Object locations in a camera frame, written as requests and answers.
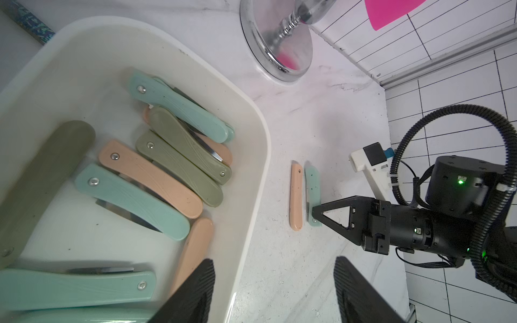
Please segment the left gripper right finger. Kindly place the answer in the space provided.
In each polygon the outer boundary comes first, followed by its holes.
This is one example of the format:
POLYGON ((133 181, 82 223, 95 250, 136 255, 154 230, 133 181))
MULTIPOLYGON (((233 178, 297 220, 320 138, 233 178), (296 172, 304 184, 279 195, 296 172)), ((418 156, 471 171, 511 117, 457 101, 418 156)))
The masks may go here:
POLYGON ((333 278, 342 322, 404 322, 346 257, 336 258, 333 278))

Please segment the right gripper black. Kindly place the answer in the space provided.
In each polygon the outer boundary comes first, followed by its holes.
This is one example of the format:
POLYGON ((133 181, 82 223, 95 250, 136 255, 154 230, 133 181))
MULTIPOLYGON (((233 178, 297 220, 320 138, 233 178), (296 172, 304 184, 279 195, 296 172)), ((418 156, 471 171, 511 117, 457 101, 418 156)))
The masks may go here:
MULTIPOLYGON (((469 258, 471 235, 505 167, 462 156, 440 156, 423 175, 419 208, 390 208, 390 245, 451 258, 469 258)), ((312 208, 314 219, 357 246, 366 228, 366 200, 352 196, 312 208)))

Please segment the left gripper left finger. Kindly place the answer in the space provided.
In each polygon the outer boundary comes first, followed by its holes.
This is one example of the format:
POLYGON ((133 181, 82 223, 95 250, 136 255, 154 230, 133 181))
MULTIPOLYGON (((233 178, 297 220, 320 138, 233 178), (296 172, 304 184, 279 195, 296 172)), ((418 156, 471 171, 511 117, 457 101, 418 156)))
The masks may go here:
POLYGON ((214 262, 206 258, 149 322, 206 323, 215 286, 214 262))

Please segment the mint folding fruit knife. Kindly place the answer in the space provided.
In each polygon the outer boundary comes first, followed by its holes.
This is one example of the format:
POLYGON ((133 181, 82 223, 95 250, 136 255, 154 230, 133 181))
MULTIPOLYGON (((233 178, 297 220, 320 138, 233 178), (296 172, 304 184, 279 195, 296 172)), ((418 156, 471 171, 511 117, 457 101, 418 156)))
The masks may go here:
POLYGON ((313 208, 321 204, 319 171, 314 166, 309 165, 305 168, 305 180, 308 223, 312 227, 321 227, 322 223, 312 216, 313 208))

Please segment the peach folding fruit knife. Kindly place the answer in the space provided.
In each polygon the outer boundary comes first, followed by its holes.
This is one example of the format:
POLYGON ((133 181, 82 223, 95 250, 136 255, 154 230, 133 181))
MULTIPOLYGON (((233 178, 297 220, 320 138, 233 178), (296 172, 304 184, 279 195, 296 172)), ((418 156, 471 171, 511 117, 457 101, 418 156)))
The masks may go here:
POLYGON ((289 195, 289 224, 294 231, 303 227, 303 169, 300 164, 293 163, 289 195))

